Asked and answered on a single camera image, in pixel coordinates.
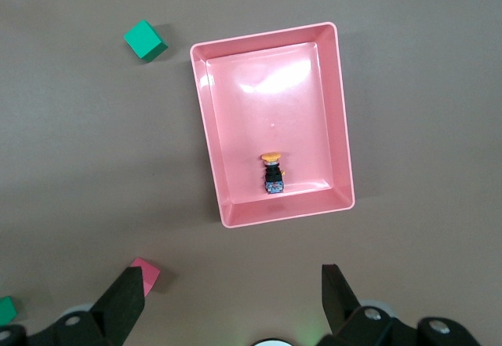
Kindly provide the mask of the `brown table mat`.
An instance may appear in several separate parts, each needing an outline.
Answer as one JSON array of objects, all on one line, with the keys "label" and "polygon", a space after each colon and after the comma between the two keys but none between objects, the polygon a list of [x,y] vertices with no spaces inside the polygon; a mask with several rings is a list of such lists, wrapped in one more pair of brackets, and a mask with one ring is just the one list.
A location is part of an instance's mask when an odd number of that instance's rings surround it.
[{"label": "brown table mat", "polygon": [[[227,229],[190,48],[324,21],[355,206]],[[126,346],[314,346],[324,264],[502,346],[502,0],[0,0],[0,296],[35,333],[137,257],[161,273]]]}]

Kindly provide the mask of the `pink plastic tray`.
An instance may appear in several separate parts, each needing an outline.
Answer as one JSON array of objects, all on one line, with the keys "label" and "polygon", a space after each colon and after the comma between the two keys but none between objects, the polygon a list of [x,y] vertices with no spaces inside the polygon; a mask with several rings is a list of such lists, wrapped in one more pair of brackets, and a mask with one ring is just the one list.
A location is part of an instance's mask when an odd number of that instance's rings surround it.
[{"label": "pink plastic tray", "polygon": [[[200,42],[190,57],[226,228],[355,205],[335,24]],[[280,194],[265,191],[268,152],[281,154]]]}]

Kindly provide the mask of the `green foam cube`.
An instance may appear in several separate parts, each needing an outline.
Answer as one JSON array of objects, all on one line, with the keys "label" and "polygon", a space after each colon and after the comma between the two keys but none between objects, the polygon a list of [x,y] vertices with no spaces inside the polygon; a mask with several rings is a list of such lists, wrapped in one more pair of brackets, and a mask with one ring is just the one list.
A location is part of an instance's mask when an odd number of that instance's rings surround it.
[{"label": "green foam cube", "polygon": [[0,297],[0,326],[6,326],[17,317],[17,310],[10,296]]},{"label": "green foam cube", "polygon": [[168,49],[168,44],[146,20],[127,31],[123,36],[133,52],[143,61],[151,62]]}]

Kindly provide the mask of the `pink foam cube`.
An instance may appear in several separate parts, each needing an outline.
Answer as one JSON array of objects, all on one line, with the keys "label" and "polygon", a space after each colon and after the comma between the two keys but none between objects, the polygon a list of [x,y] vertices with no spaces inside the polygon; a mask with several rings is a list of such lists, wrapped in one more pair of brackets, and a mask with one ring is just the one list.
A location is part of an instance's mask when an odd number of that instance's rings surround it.
[{"label": "pink foam cube", "polygon": [[146,297],[155,286],[155,283],[157,282],[160,275],[160,270],[140,257],[136,258],[131,263],[131,267],[141,268],[143,276],[144,296]]}]

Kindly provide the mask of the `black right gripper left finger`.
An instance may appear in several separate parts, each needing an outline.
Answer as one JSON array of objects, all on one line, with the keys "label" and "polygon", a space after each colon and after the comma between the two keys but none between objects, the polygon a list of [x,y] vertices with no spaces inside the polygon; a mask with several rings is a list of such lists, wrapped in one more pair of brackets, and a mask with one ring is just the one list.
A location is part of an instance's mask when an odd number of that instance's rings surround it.
[{"label": "black right gripper left finger", "polygon": [[29,336],[29,346],[123,346],[144,302],[141,268],[126,268],[88,311],[60,317]]}]

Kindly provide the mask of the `orange push button switch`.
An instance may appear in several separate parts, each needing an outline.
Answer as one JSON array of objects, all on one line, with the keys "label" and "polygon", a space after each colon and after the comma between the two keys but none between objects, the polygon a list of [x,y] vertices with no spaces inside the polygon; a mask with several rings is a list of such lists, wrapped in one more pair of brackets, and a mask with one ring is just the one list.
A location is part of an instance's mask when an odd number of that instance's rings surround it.
[{"label": "orange push button switch", "polygon": [[279,152],[268,152],[261,155],[264,164],[264,187],[269,195],[280,194],[284,192],[283,171],[280,168]]}]

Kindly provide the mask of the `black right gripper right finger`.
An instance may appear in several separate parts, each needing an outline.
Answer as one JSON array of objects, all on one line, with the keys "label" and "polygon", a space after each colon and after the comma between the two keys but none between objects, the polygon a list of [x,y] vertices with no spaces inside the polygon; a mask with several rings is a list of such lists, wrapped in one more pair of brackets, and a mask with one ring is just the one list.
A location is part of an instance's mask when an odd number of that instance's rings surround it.
[{"label": "black right gripper right finger", "polygon": [[336,264],[322,266],[322,307],[331,329],[316,346],[417,346],[417,331],[362,305]]}]

